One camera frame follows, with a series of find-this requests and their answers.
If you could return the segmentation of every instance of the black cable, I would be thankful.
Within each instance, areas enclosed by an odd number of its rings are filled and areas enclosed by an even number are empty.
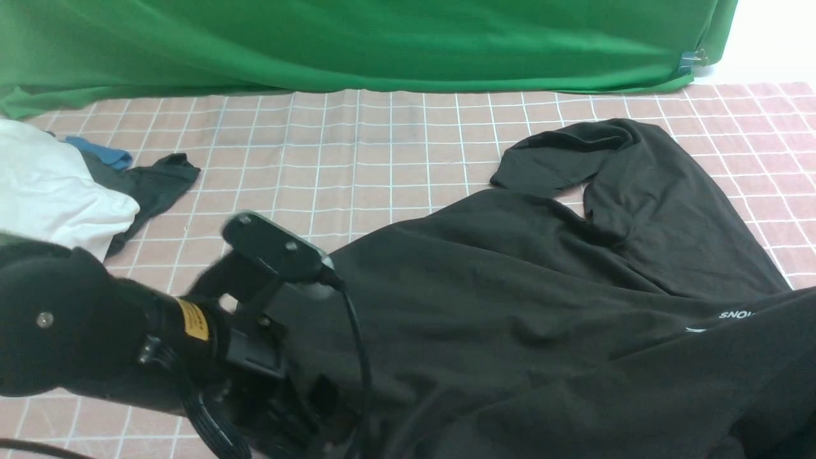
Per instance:
[[[365,459],[368,457],[370,441],[369,432],[372,397],[371,361],[368,358],[366,346],[362,341],[360,320],[357,318],[357,310],[354,308],[354,302],[352,301],[351,295],[348,293],[348,288],[342,281],[339,282],[338,287],[338,291],[343,294],[343,299],[346,304],[346,311],[348,312],[348,321],[352,326],[354,345],[357,347],[357,359],[360,362],[360,379],[362,380],[360,423],[357,426],[354,441],[349,446],[344,459],[353,459],[357,455],[358,451],[360,452],[360,457]]]
[[[162,347],[154,361],[175,377],[184,412],[204,444],[219,459],[250,459],[252,454],[241,433],[190,381],[184,362],[175,351]]]
[[[11,449],[23,452],[42,454],[43,456],[57,457],[58,459],[93,459],[78,452],[51,446],[50,444],[29,442],[18,439],[0,439],[0,449]]]

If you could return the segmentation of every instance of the dark gray cloth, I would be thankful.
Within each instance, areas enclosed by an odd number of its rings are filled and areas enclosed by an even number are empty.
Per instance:
[[[586,218],[552,199],[585,180]],[[610,120],[532,136],[492,181],[331,255],[370,351],[370,457],[779,459],[812,446],[816,289],[791,291],[665,131]],[[358,396],[341,299],[274,303],[303,380],[323,373]]]
[[[133,225],[124,233],[113,236],[106,257],[119,253],[148,220],[167,212],[193,186],[201,171],[190,164],[184,153],[166,156],[152,166],[125,171],[113,169],[94,154],[82,152],[82,158],[96,183],[127,194],[140,208]]]

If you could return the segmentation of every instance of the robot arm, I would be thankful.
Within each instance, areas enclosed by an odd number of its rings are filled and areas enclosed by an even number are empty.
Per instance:
[[[181,298],[113,278],[82,249],[3,235],[0,395],[64,387],[181,414],[223,459],[248,459],[250,444],[293,459],[365,453],[370,368],[330,259],[254,212],[231,218],[222,235],[232,250]],[[363,400],[348,404],[326,379],[300,387],[290,377],[286,329],[264,314],[287,283],[314,298],[344,295]],[[238,300],[235,314],[220,307],[227,294]]]

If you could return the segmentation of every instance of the white wall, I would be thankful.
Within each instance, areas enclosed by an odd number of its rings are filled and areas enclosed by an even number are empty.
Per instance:
[[[816,82],[816,2],[739,0],[720,63],[696,82]]]

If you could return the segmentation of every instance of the grid pattern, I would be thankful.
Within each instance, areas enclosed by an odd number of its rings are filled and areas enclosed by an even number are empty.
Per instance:
[[[660,96],[342,91],[108,100],[30,122],[60,138],[130,150],[137,165],[184,151],[203,168],[194,190],[108,263],[113,274],[178,294],[224,253],[219,228],[237,210],[254,209],[332,251],[486,189],[501,153],[530,134],[616,117],[672,134],[788,282],[816,286],[816,93],[805,83],[691,86]],[[560,199],[583,213],[582,191]],[[212,457],[186,421],[63,391],[0,399],[0,412],[0,436],[98,458]]]

